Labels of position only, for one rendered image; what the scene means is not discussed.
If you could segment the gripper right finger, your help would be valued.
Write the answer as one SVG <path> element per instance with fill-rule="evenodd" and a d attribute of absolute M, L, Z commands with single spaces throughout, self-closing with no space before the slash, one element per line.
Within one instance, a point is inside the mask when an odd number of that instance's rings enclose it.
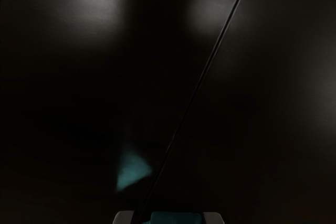
<path fill-rule="evenodd" d="M 217 212 L 203 212 L 202 224 L 225 224 L 222 216 Z"/>

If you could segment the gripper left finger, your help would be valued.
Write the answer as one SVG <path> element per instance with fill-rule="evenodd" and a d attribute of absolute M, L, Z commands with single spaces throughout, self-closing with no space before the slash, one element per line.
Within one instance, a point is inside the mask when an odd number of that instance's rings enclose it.
<path fill-rule="evenodd" d="M 132 224 L 134 210 L 123 210 L 116 213 L 112 224 Z"/>

